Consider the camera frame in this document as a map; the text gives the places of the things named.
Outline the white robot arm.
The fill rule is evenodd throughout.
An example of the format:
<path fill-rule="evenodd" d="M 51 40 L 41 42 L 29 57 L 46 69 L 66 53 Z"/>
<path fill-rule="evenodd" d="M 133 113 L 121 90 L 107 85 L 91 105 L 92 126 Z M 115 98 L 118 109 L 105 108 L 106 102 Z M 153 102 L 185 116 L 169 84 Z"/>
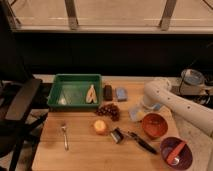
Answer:
<path fill-rule="evenodd" d="M 213 109 L 177 96 L 171 92 L 171 82 L 166 78 L 155 78 L 144 84 L 143 102 L 151 107 L 160 103 L 213 137 Z"/>

